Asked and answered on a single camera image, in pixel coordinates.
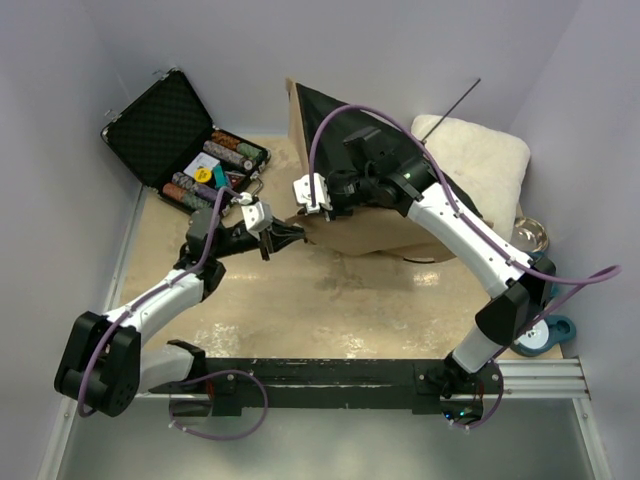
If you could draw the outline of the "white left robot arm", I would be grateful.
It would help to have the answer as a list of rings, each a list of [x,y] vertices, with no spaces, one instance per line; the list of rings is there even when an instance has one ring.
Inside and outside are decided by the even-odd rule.
[[[143,353],[143,346],[182,312],[206,300],[221,283],[221,260],[252,250],[263,260],[305,239],[304,230],[271,215],[258,202],[243,218],[222,225],[210,208],[194,212],[186,241],[172,270],[133,301],[104,314],[87,311],[74,322],[54,378],[55,390],[78,403],[88,416],[120,415],[134,396],[167,383],[185,392],[207,380],[205,354],[182,341]]]

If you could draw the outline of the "brown chip stack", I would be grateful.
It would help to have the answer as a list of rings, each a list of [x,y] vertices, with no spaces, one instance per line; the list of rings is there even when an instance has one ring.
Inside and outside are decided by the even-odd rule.
[[[211,141],[232,150],[235,150],[242,142],[238,137],[222,130],[214,130],[211,134]]]

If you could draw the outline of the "yellow round sticker card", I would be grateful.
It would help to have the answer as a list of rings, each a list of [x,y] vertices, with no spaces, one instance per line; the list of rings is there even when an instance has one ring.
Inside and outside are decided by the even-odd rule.
[[[202,183],[202,184],[206,184],[208,183],[213,177],[213,173],[210,169],[205,168],[205,167],[200,167],[198,168],[195,173],[194,173],[194,180],[198,183]]]

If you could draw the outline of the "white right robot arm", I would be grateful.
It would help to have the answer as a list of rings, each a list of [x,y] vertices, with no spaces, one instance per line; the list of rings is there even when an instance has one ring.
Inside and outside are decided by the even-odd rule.
[[[349,202],[395,210],[422,227],[463,261],[489,295],[473,328],[430,379],[446,397],[469,392],[480,382],[480,370],[549,304],[554,263],[518,250],[464,209],[417,148],[375,127],[347,136],[343,145],[357,173],[342,189]]]

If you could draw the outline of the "green chip stack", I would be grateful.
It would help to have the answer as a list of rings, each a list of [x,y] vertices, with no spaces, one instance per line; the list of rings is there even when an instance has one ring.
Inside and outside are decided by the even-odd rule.
[[[239,143],[236,151],[254,164],[262,162],[268,156],[268,152],[264,148],[246,142]]]

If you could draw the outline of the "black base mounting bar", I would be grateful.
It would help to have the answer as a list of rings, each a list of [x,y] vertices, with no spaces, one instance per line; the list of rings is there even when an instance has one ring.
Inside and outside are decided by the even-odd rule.
[[[215,416],[261,408],[264,386],[271,409],[409,410],[439,414],[445,400],[479,404],[502,390],[495,364],[454,379],[435,359],[208,358],[190,377],[218,376],[194,385],[169,382],[151,390],[173,397],[213,394]]]

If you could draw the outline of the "clear glass bowl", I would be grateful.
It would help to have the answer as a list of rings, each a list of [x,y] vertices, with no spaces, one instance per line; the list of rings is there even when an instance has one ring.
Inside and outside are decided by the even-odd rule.
[[[537,220],[519,216],[514,220],[510,244],[524,252],[545,253],[549,247],[549,237]]]

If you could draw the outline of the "beige fabric pet tent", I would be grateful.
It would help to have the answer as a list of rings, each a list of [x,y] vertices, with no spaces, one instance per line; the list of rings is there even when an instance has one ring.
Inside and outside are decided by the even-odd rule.
[[[399,196],[386,175],[425,169],[437,176],[404,132],[361,109],[287,80],[289,138],[304,173],[326,182],[331,208],[301,220],[310,240],[352,256],[384,252],[415,263],[444,262],[453,253],[432,233],[395,211]]]

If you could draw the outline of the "black tent pole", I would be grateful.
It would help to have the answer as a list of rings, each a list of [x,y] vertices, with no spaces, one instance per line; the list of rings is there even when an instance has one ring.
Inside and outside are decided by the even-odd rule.
[[[421,143],[426,145],[429,137],[441,126],[441,124],[450,117],[450,115],[464,102],[464,100],[481,84],[482,78],[478,77],[475,81],[466,89],[466,91],[448,108],[448,110],[437,120],[426,134],[421,138]]]

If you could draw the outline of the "aluminium frame rail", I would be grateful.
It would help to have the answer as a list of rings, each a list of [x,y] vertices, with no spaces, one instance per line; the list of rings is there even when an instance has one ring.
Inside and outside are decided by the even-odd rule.
[[[489,395],[482,399],[490,400],[495,405],[499,405],[507,399],[571,400],[584,443],[589,468],[595,478],[609,478],[610,469],[603,447],[599,443],[597,428],[589,417],[591,412],[589,405],[590,392],[579,359],[496,359],[489,364],[497,366],[500,372],[502,390],[497,395]],[[175,383],[179,385],[194,385],[201,381],[209,381],[217,376],[216,373],[205,373],[195,379],[189,378]],[[130,405],[137,399],[167,401],[171,418],[170,425],[173,428],[185,431],[187,428],[183,424],[184,420],[215,416],[213,414],[214,401],[211,392],[207,394],[205,399],[197,399],[192,395],[173,397],[167,394],[153,394],[151,390],[136,394]],[[267,415],[274,410],[268,406],[265,387],[260,386],[259,390],[263,395],[263,406],[261,408],[243,408],[241,413],[245,409],[259,409],[263,415]],[[475,404],[472,400],[451,401],[455,403],[468,402],[470,405]],[[239,416],[241,413],[223,416]]]

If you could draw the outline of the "black poker chip case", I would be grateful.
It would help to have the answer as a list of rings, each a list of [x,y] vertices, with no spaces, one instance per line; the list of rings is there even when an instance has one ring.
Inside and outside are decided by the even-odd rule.
[[[219,160],[203,151],[214,130],[264,148],[268,156],[248,171]],[[102,129],[101,137],[143,186],[185,213],[211,207],[221,186],[237,193],[246,191],[271,160],[267,148],[218,127],[178,68],[162,74],[117,114]],[[213,173],[206,184],[193,178],[200,167]]]

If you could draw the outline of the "grey chip stack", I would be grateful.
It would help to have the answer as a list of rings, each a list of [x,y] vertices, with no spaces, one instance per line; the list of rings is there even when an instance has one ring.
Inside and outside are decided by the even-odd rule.
[[[203,144],[203,151],[209,155],[225,161],[241,170],[252,170],[255,166],[253,160],[248,159],[242,154],[231,150],[225,146],[215,143],[211,140],[207,140]]]

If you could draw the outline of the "white fluffy pillow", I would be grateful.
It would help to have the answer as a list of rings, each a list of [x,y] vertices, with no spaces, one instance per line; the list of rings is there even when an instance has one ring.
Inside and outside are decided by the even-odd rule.
[[[411,133],[426,141],[441,170],[471,198],[493,230],[510,239],[531,158],[527,144],[508,133],[431,114],[415,117]]]

